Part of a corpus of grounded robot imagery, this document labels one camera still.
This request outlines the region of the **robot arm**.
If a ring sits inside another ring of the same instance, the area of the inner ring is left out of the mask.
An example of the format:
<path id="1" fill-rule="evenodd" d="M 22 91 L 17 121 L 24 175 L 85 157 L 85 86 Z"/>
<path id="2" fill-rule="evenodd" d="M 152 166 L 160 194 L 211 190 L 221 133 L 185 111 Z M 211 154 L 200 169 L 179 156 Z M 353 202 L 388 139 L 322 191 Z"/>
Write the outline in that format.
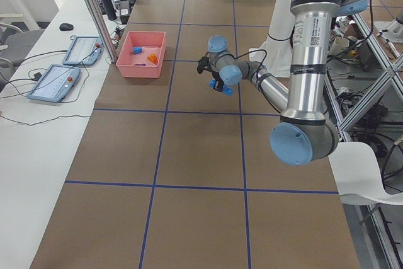
<path id="1" fill-rule="evenodd" d="M 277 158 L 291 166 L 330 155 L 338 145 L 335 126 L 322 109 L 331 21 L 364 11 L 370 0 L 276 0 L 263 58 L 246 61 L 216 35 L 208 41 L 197 71 L 212 75 L 210 86 L 231 94 L 250 81 L 280 112 L 270 134 Z"/>

